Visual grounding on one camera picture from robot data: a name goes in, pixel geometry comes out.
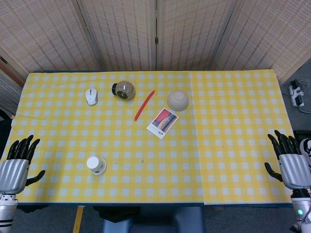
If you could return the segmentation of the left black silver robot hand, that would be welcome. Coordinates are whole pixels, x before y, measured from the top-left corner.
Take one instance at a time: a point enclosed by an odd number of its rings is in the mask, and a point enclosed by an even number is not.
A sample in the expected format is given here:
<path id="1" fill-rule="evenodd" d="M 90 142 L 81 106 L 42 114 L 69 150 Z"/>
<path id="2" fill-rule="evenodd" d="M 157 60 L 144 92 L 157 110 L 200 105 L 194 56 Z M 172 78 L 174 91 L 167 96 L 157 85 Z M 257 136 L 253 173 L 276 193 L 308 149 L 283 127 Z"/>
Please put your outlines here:
<path id="1" fill-rule="evenodd" d="M 28 178 L 29 168 L 40 139 L 33 141 L 33 135 L 21 141 L 15 141 L 9 148 L 7 158 L 0 167 L 0 193 L 16 195 L 25 187 L 38 182 L 45 175 L 42 170 L 38 175 Z"/>

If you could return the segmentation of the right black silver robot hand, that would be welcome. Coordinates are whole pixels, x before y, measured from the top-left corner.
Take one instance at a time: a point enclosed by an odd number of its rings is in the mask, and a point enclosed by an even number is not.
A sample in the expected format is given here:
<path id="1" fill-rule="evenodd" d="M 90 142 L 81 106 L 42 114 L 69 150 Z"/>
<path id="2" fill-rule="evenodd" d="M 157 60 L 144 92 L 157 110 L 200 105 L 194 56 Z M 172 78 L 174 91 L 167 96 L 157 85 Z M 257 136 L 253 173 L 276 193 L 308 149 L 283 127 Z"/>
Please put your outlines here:
<path id="1" fill-rule="evenodd" d="M 280 173 L 273 171 L 268 162 L 264 163 L 267 173 L 282 182 L 288 189 L 300 190 L 311 187 L 311 139 L 298 142 L 292 136 L 286 136 L 275 130 L 275 135 L 268 134 Z"/>

